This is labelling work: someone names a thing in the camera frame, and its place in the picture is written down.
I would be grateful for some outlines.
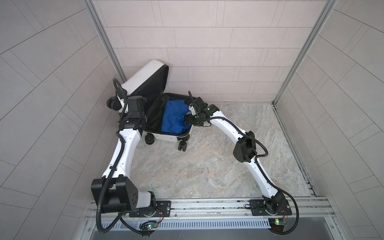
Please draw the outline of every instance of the black mount bracket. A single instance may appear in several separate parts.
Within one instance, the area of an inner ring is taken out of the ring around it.
[[[170,216],[170,206],[171,202],[170,201],[156,201],[155,209],[156,207],[160,208],[163,213],[164,217],[169,217]],[[129,217],[161,217],[159,211],[153,212],[148,212],[143,209],[138,209],[136,211],[130,212]]]
[[[283,201],[282,208],[279,212],[276,212],[276,215],[270,215],[266,211],[266,206],[264,202],[265,200],[262,199],[251,199],[249,201],[249,205],[251,205],[252,216],[283,216],[283,210],[285,211],[285,215],[292,215],[292,210],[288,203],[288,200]]]

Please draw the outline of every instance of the wall tile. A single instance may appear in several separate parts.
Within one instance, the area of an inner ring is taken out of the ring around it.
[[[349,189],[348,184],[338,171],[335,163],[329,161],[320,166],[319,171],[348,226],[353,227],[370,224],[367,215]]]
[[[283,10],[285,8],[286,1],[279,1],[279,4],[277,5],[275,15],[273,16],[271,27],[277,27],[279,24],[281,14],[283,13]]]
[[[251,83],[222,82],[216,85],[215,93],[224,94],[247,94]]]
[[[257,82],[253,93],[258,94],[277,94],[279,92],[281,83],[266,83]]]
[[[297,69],[297,75],[299,75],[305,85],[312,91],[324,76],[324,72],[312,59],[306,56],[299,69]]]
[[[156,26],[151,1],[97,1],[107,26]]]
[[[287,28],[280,48],[301,48],[312,28]]]
[[[193,67],[194,82],[232,82],[235,67]]]
[[[171,66],[212,66],[213,48],[168,48]]]
[[[239,82],[272,82],[278,67],[241,67]]]
[[[99,50],[102,58],[106,58],[108,56],[107,50],[105,46],[101,42],[100,36],[97,36],[93,39],[93,42],[96,44],[97,49]]]
[[[85,121],[104,90],[103,81],[98,73],[93,71],[69,99],[67,105]]]
[[[13,47],[12,52],[44,80],[80,49],[80,44],[65,21],[42,31]]]
[[[319,35],[339,50],[343,50],[361,25],[361,22],[345,14],[332,11]]]
[[[0,160],[0,185],[8,178],[16,166]]]
[[[193,94],[194,97],[201,97],[204,102],[221,102],[222,94]]]
[[[126,45],[120,32],[120,28],[110,27],[104,29],[113,48],[126,48]]]
[[[87,198],[91,193],[89,186],[92,184],[93,179],[97,178],[106,154],[107,152],[96,143],[67,204],[84,208]]]
[[[0,57],[6,61],[14,70],[16,70],[25,80],[27,80],[32,86],[37,87],[41,80],[22,62],[18,59],[11,50],[8,50],[0,55]]]
[[[222,102],[257,102],[259,94],[223,94]]]
[[[23,16],[27,19],[27,21],[32,25],[36,32],[40,32],[44,30],[44,27],[41,25],[36,16],[29,9],[24,0],[12,0],[12,2],[16,5],[16,7],[20,10]]]
[[[13,109],[34,87],[0,58],[0,118]]]
[[[219,48],[214,48],[214,62],[213,62],[213,66],[218,66],[219,55],[220,55],[220,49]]]
[[[379,237],[372,225],[349,228],[354,237]]]
[[[163,26],[216,26],[216,1],[159,1]]]
[[[287,90],[284,92],[281,101],[284,103],[284,106],[290,116],[293,116],[293,114],[299,108],[299,105],[297,104],[296,100],[293,98],[292,94]]]
[[[328,118],[330,118],[330,116],[325,112],[314,124],[312,124],[313,129],[318,129],[326,120],[328,120]]]
[[[372,124],[372,120],[331,79],[316,97],[347,138]]]
[[[122,70],[123,70],[125,77],[127,79],[131,78],[140,69],[141,69],[141,67],[122,67]]]
[[[378,187],[378,186],[381,186],[381,184],[375,176],[370,176],[370,177],[361,179],[349,185],[353,193],[361,192],[361,191]]]
[[[115,136],[115,132],[119,127],[119,117],[119,114],[116,112],[111,113],[100,133],[100,138],[107,144],[110,144]]]
[[[261,48],[221,48],[219,66],[257,66]]]
[[[62,113],[64,113],[69,119],[71,119],[74,123],[76,123],[77,126],[81,127],[84,123],[84,121],[76,115],[72,109],[70,109],[67,105],[64,105],[64,107],[61,109]]]
[[[152,59],[163,61],[160,48],[119,48],[118,52],[124,67],[143,67]]]
[[[308,56],[336,83],[353,67],[355,62],[318,36]]]
[[[53,74],[37,86],[0,121],[0,159],[17,165],[70,96]]]
[[[11,0],[2,1],[0,22],[0,32],[3,33],[0,35],[0,53],[36,34]]]
[[[216,27],[223,26],[225,1],[217,2]]]
[[[380,220],[384,214],[383,208],[376,208],[375,206],[380,206],[381,199],[384,197],[384,188],[382,186],[368,189],[362,192],[355,193],[356,198],[364,209],[365,213],[368,215],[376,231],[379,233],[380,237],[384,236],[384,224]],[[375,235],[374,230],[369,230],[365,237],[371,237]]]
[[[384,69],[381,64],[384,61],[382,42],[384,42],[384,33],[370,28],[348,55],[384,81]]]
[[[384,163],[381,158],[381,156],[383,156],[383,141],[384,133],[379,132],[355,146],[357,152],[360,154],[369,168],[373,171],[381,184],[384,184],[384,173],[382,171]]]
[[[295,73],[291,82],[288,85],[288,90],[291,93],[295,93],[295,91],[297,90],[301,82],[302,82],[301,78],[299,77],[299,75],[297,75],[297,73]]]
[[[278,2],[227,1],[223,26],[270,27]]]
[[[81,36],[76,25],[73,23],[73,20],[71,18],[66,18],[66,19],[64,19],[64,21],[68,24],[68,27],[70,27],[73,35],[76,37],[76,40],[80,44],[80,46],[84,46],[86,42],[84,41],[83,37]]]
[[[119,28],[128,48],[175,48],[174,28]]]
[[[14,239],[30,209],[0,204],[0,212],[1,237]]]
[[[384,31],[384,3],[381,0],[353,1],[346,14],[380,31]]]
[[[283,119],[284,121],[284,124],[288,130],[288,133],[289,134],[292,134],[295,130],[296,130],[296,127],[291,119],[291,117],[289,116],[284,104],[282,101],[279,101],[277,103],[277,106],[276,106],[277,110],[279,111],[280,113],[280,116],[281,118]]]
[[[48,28],[84,9],[83,3],[75,0],[67,2],[60,0],[25,0],[25,3],[44,28]]]
[[[178,48],[229,48],[232,35],[232,28],[175,28]]]
[[[79,129],[59,112],[3,186],[40,196]]]
[[[317,167],[320,167],[321,165],[323,165],[324,163],[327,163],[329,162],[331,159],[331,156],[329,155],[329,153],[326,153],[325,155],[321,156],[319,159],[315,160],[315,164]]]
[[[188,82],[188,68],[170,67],[167,82]]]
[[[263,48],[262,54],[260,55],[259,62],[257,63],[258,66],[263,66],[264,61],[266,58],[266,55],[268,54],[269,48]]]
[[[102,60],[96,44],[91,41],[57,68],[54,74],[72,93],[75,93]]]
[[[299,48],[270,48],[263,66],[291,67],[299,51]]]
[[[316,84],[316,86],[313,88],[312,93],[316,95],[320,88],[323,87],[323,85],[330,79],[327,74],[324,74],[324,76],[320,79],[320,81]]]
[[[187,95],[188,91],[191,91],[193,94],[210,94],[211,83],[173,83],[173,90],[174,93],[182,95]]]
[[[327,153],[323,143],[313,130],[304,113],[300,113],[293,122],[314,161]]]
[[[111,59],[106,57],[99,65],[101,70],[104,73],[104,76],[107,78],[108,83],[112,81],[112,79],[116,76],[116,70],[112,65]]]
[[[348,44],[343,49],[345,54],[349,54],[352,49],[356,46],[356,44],[360,41],[360,39],[364,36],[364,34],[368,31],[370,26],[362,24],[356,34],[352,37],[352,39],[348,42]]]
[[[349,142],[352,144],[352,146],[356,146],[362,141],[368,139],[369,137],[375,135],[376,133],[380,132],[381,129],[375,124],[372,123],[368,127],[364,128],[360,132],[358,132],[356,135],[351,137],[349,139]]]
[[[51,240],[70,239],[78,220],[79,219],[76,217],[60,215],[59,220],[57,221],[55,227],[53,228],[49,239]]]
[[[311,125],[325,113],[322,105],[303,82],[300,83],[297,90],[293,94],[293,97],[299,104]]]
[[[97,36],[97,31],[88,15],[87,10],[84,9],[83,11],[76,13],[71,16],[71,19],[86,43]]]
[[[339,86],[381,129],[384,129],[383,82],[356,64],[339,82]]]
[[[60,162],[62,165],[66,166],[69,169],[74,170],[78,174],[81,174],[81,171],[83,170],[84,166],[81,165],[80,163],[70,159],[67,156],[64,156],[62,161]]]
[[[106,121],[100,110],[93,108],[66,155],[84,166]]]
[[[78,173],[59,165],[15,239],[48,239],[78,177]]]
[[[278,48],[286,28],[233,28],[231,48]]]
[[[313,27],[325,2],[287,1],[279,27]]]
[[[315,163],[313,162],[313,159],[308,152],[303,140],[301,139],[299,132],[296,130],[291,135],[293,144],[295,145],[303,163],[304,168],[307,170],[310,179],[312,182],[317,182],[322,179],[321,174],[319,170],[317,169]]]
[[[161,19],[161,12],[160,12],[160,5],[159,1],[151,1],[152,3],[152,9],[153,9],[153,15],[155,17],[155,22],[157,27],[163,26],[163,21]]]
[[[0,204],[31,209],[39,197],[0,187]]]
[[[372,176],[371,170],[331,118],[316,133],[348,184]]]

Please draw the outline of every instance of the stone floor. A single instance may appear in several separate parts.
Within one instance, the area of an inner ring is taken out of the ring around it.
[[[269,156],[260,160],[278,187],[293,196],[310,195],[271,104],[216,106],[266,146]],[[185,152],[177,150],[178,142],[146,145],[143,134],[131,166],[131,180],[139,191],[154,191],[158,199],[261,197],[251,173],[234,158],[233,143],[218,127],[194,127],[187,143]]]

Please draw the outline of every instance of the suitcase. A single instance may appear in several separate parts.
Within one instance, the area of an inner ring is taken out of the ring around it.
[[[164,93],[168,70],[169,67],[166,64],[158,60],[151,60],[121,86],[127,90],[129,96],[143,96],[147,99],[144,103],[144,112],[147,117],[147,124],[144,129],[147,133],[145,136],[146,143],[151,145],[155,139],[170,142],[180,141],[178,150],[185,151],[193,125],[188,129],[183,129],[180,134],[161,131],[167,101],[184,100],[187,105],[192,103],[189,96]]]

